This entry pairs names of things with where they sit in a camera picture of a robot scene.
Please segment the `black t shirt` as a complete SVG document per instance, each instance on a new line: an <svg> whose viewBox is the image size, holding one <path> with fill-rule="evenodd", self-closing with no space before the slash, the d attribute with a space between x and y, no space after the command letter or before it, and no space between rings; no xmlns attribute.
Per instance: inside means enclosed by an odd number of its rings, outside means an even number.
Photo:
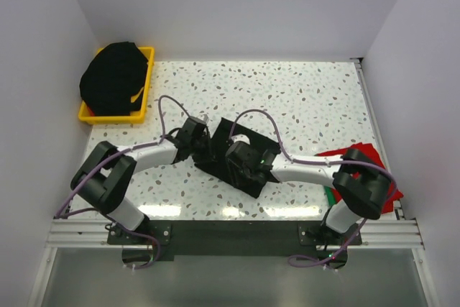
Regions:
<svg viewBox="0 0 460 307"><path fill-rule="evenodd" d="M227 164L225 161L225 154L230 146L233 144L231 141L231 137L235 134L245 134L250 138L251 146L254 149L263 151L267 149L274 149L277 151L277 156L281 153L280 145L273 141L272 139L265 137L255 131L252 131L246 127L241 125L235 125L233 122L229 121L228 119L221 119L216 131L213 133L211 137L211 148L213 150L214 159L212 162L208 163L195 163L195 166L213 177L216 177L223 182L231 185L231 179L229 176L229 170L227 168ZM236 188L247 195L258 198L262 189L265 185L251 185L243 189Z"/></svg>

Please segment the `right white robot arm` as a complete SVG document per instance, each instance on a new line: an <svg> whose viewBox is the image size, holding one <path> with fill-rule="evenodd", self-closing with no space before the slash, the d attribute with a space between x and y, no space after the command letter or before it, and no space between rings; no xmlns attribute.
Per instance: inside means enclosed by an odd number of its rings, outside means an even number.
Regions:
<svg viewBox="0 0 460 307"><path fill-rule="evenodd" d="M341 200L329 208L323 226L337 234L346 233L360 219L380 219L392 185L391 175L355 148L344 155L287 157L237 141L225 161L231 184L241 191L261 189L269 182L312 183L336 190Z"/></svg>

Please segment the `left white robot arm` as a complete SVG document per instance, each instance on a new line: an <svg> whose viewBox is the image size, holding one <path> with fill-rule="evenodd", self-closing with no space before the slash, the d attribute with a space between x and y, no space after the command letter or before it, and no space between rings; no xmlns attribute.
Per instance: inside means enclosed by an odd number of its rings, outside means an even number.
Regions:
<svg viewBox="0 0 460 307"><path fill-rule="evenodd" d="M209 140L206 123L190 116L182 127L166 134L160 143L117 147L107 141L99 142L74 175L70 188L120 227L151 235L150 219L126 197L132 176L208 154Z"/></svg>

